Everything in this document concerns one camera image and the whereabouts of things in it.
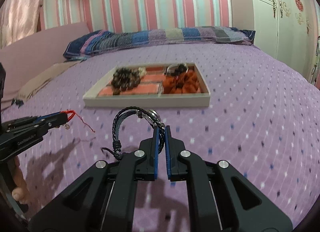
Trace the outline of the person's left hand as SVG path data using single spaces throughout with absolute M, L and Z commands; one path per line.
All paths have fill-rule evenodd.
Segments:
M 23 173 L 20 169 L 20 160 L 17 156 L 14 158 L 14 163 L 15 163 L 15 168 L 14 168 L 14 174 L 12 177 L 16 185 L 11 195 L 13 199 L 19 202 L 20 204 L 28 204 L 30 193 L 27 188 L 27 183 L 23 178 Z

